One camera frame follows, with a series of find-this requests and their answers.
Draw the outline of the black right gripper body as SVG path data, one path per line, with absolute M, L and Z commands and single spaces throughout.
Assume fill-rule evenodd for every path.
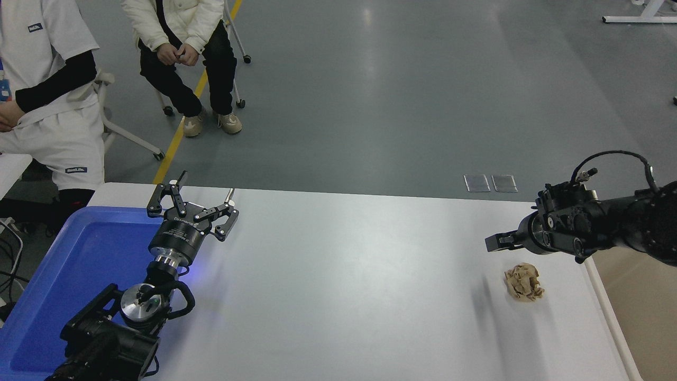
M 543 254 L 543 226 L 538 213 L 532 213 L 522 219 L 516 232 L 516 243 L 534 254 Z

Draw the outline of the person's left hand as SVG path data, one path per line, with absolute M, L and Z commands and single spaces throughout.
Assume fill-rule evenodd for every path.
M 191 45 L 184 43 L 176 51 L 177 62 L 186 67 L 194 67 L 197 63 L 200 53 Z

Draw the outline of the person's hand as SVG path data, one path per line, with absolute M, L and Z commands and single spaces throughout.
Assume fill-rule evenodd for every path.
M 1 133 L 9 132 L 17 126 L 19 120 L 25 115 L 24 111 L 15 101 L 2 102 L 0 106 Z

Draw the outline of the person's right hand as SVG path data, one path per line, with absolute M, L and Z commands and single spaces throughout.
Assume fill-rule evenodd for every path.
M 155 51 L 159 61 L 166 66 L 174 65 L 179 62 L 178 59 L 178 50 L 171 43 L 163 43 Z

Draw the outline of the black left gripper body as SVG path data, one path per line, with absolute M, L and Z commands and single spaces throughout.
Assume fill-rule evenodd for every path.
M 184 216 L 179 215 L 176 207 L 166 210 L 164 220 L 148 246 L 152 255 L 172 252 L 179 254 L 181 262 L 194 261 L 212 223 L 207 219 L 195 220 L 205 207 L 196 204 L 185 206 L 187 214 Z

